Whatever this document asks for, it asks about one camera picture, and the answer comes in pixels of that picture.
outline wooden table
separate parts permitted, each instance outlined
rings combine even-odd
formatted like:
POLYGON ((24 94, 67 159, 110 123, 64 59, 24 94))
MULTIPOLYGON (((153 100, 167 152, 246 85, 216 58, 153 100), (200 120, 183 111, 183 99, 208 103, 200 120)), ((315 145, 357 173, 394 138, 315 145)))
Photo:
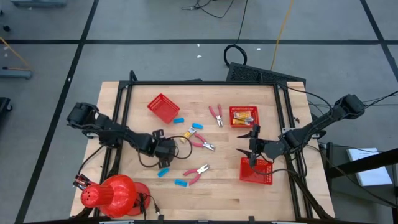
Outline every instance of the wooden table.
MULTIPOLYGON (((303 83, 291 82, 289 87, 304 90, 303 83)), ((112 117, 118 82, 104 82, 101 87, 97 106, 100 113, 112 117)), ((289 90, 293 115, 300 119, 300 126, 311 122, 307 97, 303 93, 289 90)), ((247 149, 248 139, 236 136, 246 134, 248 128, 231 128, 229 125, 229 106, 253 105, 258 107, 261 133, 260 138, 276 140, 280 134, 274 89, 272 86, 203 86, 203 85, 137 85, 132 88, 131 104, 127 125, 135 132, 152 133, 164 129, 166 136, 181 135, 192 125, 204 125, 198 130, 205 139, 216 146, 212 152, 205 148, 193 148, 192 155, 185 160, 174 159, 170 172, 159 178, 157 167, 145 168, 140 165, 137 151, 124 144, 120 165, 120 174, 128 175, 135 182, 142 182, 150 188, 161 213, 166 220, 248 220, 253 215, 256 220, 295 220, 289 179, 286 172, 273 174, 272 185, 252 184, 239 180, 239 164, 243 154, 236 148, 247 149), (167 95, 180 108, 178 117, 183 124, 165 124, 147 109, 147 104, 159 93, 167 95), (219 128, 216 120, 208 111, 208 106, 223 107, 224 127, 219 128), (187 188, 174 184, 175 179, 188 180, 182 174, 189 169, 197 169, 209 164, 210 169, 201 179, 187 188)), ((123 105, 119 110, 119 121, 123 105)), ((284 108, 285 122, 288 121, 284 108)), ((315 140, 310 144, 317 147, 315 140)), ((98 140, 88 140, 85 158, 98 148, 98 140)), ((181 149, 180 156, 187 155, 187 149, 181 149)), ((95 156, 83 168, 82 173, 94 182, 100 181, 101 166, 105 150, 95 156)), ((319 152, 310 147, 304 149, 308 166, 307 185, 319 204, 334 216, 322 160, 319 152)), ((156 158, 142 156, 145 164, 153 164, 156 158)), ((278 157, 274 169, 285 168, 285 159, 278 157)), ((297 188, 302 217, 305 216, 301 191, 297 188)), ((80 202, 81 190, 77 189, 71 215, 83 208, 80 202)), ((143 219, 143 216, 123 217, 143 219)), ((156 220, 153 203, 147 211, 147 219, 156 220)))

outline red-handled pliers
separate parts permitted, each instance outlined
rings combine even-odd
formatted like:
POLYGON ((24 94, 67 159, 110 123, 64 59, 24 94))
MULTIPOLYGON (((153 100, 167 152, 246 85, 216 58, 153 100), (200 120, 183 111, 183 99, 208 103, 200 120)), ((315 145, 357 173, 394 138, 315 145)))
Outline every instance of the red-handled pliers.
POLYGON ((223 109, 221 108, 220 104, 217 105, 217 107, 218 107, 218 114, 219 115, 214 113, 214 110, 213 110, 213 108, 211 106, 209 106, 209 110, 210 110, 211 115, 213 115, 213 117, 217 119, 217 124, 221 128, 223 126, 223 120, 221 119, 221 117, 223 116, 223 109))
POLYGON ((196 176, 193 180, 191 180, 191 181, 189 182, 189 186, 191 186, 192 184, 194 184, 196 181, 199 180, 199 178, 201 177, 201 173, 203 173, 204 171, 208 170, 209 168, 210 168, 209 164, 206 164, 206 165, 202 166, 201 168, 199 168, 199 169, 197 169, 197 170, 195 170, 195 169, 193 169, 193 170, 188 170, 188 171, 186 171, 185 173, 183 173, 183 175, 192 174, 192 173, 194 173, 194 172, 197 172, 197 173, 198 173, 197 176, 196 176))
POLYGON ((198 139, 200 139, 203 143, 191 141, 191 143, 192 143, 193 146, 196 146, 196 147, 205 147, 205 148, 207 148, 207 149, 209 149, 209 150, 212 150, 212 151, 216 150, 216 147, 214 147, 214 145, 212 145, 212 144, 207 143, 207 142, 206 142, 206 139, 205 139, 204 137, 202 137, 200 134, 195 134, 195 136, 196 136, 198 139))

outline red basket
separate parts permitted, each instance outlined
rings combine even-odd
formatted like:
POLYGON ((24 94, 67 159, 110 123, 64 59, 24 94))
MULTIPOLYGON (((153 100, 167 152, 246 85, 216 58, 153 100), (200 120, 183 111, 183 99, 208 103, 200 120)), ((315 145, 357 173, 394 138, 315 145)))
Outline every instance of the red basket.
POLYGON ((147 107, 162 121, 169 124, 176 117, 180 108, 165 95, 159 94, 147 107))
POLYGON ((257 110, 257 106, 230 106, 229 107, 229 123, 232 128, 252 128, 254 124, 259 124, 259 113, 257 110), (244 124, 232 124, 232 120, 234 119, 234 112, 241 111, 250 111, 251 116, 253 116, 254 121, 251 122, 250 125, 244 124))
MULTIPOLYGON (((272 172, 272 163, 258 159, 253 168, 263 173, 272 172)), ((255 173, 250 167, 249 159, 246 157, 241 158, 241 172, 239 179, 252 183, 272 185, 272 174, 261 175, 255 173)))

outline white paper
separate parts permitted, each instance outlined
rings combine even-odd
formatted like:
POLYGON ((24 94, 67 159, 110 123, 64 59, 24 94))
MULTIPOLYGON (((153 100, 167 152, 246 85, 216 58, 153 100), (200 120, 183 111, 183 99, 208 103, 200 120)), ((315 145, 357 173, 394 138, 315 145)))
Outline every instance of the white paper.
MULTIPOLYGON (((378 154, 376 148, 363 149, 370 152, 360 151, 357 149, 347 149, 348 157, 351 161, 363 159, 368 156, 378 154)), ((358 182, 361 186, 373 186, 373 185, 387 185, 392 184, 391 178, 387 173, 386 167, 379 167, 373 170, 367 170, 356 174, 358 182)))

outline blue foam piece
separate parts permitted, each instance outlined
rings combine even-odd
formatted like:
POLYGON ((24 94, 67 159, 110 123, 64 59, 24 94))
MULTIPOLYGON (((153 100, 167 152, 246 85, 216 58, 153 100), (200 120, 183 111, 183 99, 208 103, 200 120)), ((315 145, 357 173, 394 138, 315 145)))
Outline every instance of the blue foam piece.
POLYGON ((188 183, 186 182, 186 181, 183 181, 183 180, 178 180, 178 179, 175 179, 175 182, 174 182, 176 185, 179 185, 179 186, 182 186, 182 187, 186 187, 187 185, 188 185, 188 183))
POLYGON ((201 124, 196 124, 196 123, 193 123, 193 124, 192 124, 192 127, 193 127, 193 128, 196 128, 196 129, 201 129, 201 130, 203 129, 203 125, 201 125, 201 124))
POLYGON ((173 120, 173 123, 174 123, 174 124, 183 123, 183 122, 184 122, 184 119, 183 119, 183 118, 177 118, 177 119, 174 119, 174 120, 173 120))
POLYGON ((158 177, 163 177, 166 173, 168 173, 170 171, 170 168, 164 168, 164 169, 162 169, 161 171, 159 171, 158 173, 157 173, 157 176, 158 177))

